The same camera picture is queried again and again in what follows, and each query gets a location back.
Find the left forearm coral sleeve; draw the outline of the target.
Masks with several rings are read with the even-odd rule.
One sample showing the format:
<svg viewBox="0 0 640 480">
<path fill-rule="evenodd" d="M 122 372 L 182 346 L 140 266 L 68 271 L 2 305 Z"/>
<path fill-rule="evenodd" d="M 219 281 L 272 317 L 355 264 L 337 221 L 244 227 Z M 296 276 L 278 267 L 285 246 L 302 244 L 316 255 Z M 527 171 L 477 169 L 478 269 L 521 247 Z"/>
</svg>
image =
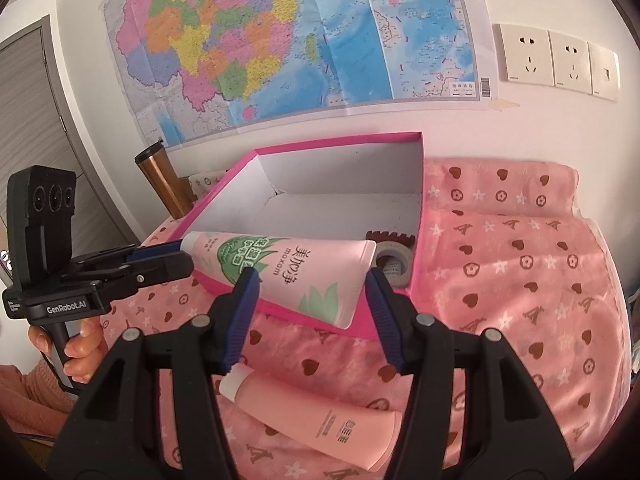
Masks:
<svg viewBox="0 0 640 480">
<path fill-rule="evenodd" d="M 0 405 L 12 430 L 56 438 L 75 401 L 60 388 L 46 362 L 40 360 L 28 374 L 14 365 L 2 365 Z"/>
</svg>

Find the person's left hand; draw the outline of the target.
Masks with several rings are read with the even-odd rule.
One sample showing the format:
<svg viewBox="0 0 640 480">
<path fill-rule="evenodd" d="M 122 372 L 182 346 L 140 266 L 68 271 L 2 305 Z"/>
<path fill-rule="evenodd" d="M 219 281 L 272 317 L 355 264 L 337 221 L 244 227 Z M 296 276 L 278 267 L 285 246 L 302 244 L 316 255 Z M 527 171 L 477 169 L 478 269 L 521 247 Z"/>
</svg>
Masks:
<svg viewBox="0 0 640 480">
<path fill-rule="evenodd" d="M 66 342 L 64 353 L 70 359 L 63 365 L 65 375 L 74 382 L 88 384 L 108 351 L 99 318 L 84 318 L 79 334 Z"/>
</svg>

